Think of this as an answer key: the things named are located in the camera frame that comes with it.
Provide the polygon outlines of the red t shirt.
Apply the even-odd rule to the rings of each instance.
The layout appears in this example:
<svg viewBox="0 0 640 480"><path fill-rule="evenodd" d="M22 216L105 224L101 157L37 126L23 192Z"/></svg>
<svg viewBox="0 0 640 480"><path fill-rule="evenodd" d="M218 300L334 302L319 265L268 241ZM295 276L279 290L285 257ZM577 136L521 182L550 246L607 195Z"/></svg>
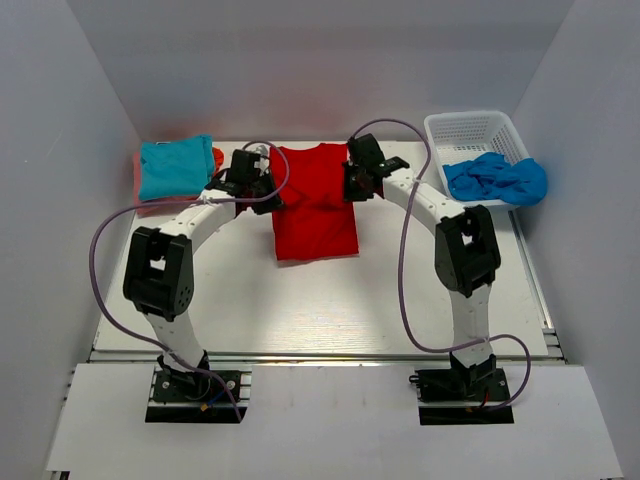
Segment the red t shirt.
<svg viewBox="0 0 640 480"><path fill-rule="evenodd" d="M280 262L306 262L359 253L354 207L343 200L344 143L269 151L270 168L284 207L272 213Z"/></svg>

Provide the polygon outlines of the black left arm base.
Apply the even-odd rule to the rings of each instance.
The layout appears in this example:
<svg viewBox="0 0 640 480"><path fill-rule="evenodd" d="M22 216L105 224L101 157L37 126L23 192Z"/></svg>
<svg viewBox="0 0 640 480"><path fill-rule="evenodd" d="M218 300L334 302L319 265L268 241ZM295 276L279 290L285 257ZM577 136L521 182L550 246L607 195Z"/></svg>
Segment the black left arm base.
<svg viewBox="0 0 640 480"><path fill-rule="evenodd" d="M147 424L240 424L248 408L248 372L218 370L224 382L167 366L158 358L146 408Z"/></svg>

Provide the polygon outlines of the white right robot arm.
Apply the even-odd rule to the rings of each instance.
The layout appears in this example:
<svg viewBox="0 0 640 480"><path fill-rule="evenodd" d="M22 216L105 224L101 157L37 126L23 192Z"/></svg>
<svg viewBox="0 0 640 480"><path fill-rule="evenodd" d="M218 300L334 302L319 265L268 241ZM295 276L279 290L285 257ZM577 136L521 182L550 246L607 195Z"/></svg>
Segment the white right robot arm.
<svg viewBox="0 0 640 480"><path fill-rule="evenodd" d="M464 207L434 187L412 177L408 162L387 158L371 134L347 141L343 164L343 196L363 202L379 195L405 211L398 261L398 279L404 279L404 253L410 219L434 237L434 268L451 302L453 345L448 353L453 390L472 399L488 385L487 374L496 368L489 341L488 303L501 256L489 210Z"/></svg>

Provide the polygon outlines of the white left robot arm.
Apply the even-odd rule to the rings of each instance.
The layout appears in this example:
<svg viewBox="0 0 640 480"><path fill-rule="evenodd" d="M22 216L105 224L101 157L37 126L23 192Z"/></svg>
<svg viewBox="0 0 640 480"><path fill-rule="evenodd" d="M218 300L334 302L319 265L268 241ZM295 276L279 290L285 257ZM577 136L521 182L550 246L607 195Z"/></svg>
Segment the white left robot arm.
<svg viewBox="0 0 640 480"><path fill-rule="evenodd" d="M163 351L161 366L174 372L177 387L199 399L211 387L201 346L189 316L195 293L194 254L214 233L246 208L258 215L284 206L281 190L290 178L284 152L278 180L266 156L245 148L233 152L231 164L211 178L196 200L155 228L139 227L131 237L123 294L151 325Z"/></svg>

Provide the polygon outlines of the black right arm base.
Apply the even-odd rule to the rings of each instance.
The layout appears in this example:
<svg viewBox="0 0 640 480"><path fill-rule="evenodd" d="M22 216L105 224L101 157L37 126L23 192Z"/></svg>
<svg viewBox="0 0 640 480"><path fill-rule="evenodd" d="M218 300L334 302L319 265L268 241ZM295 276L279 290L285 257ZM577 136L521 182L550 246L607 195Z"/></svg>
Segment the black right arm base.
<svg viewBox="0 0 640 480"><path fill-rule="evenodd" d="M449 369L420 369L408 377L418 398L421 426L471 426L513 424L505 372L498 368L488 377L467 385L460 372Z"/></svg>

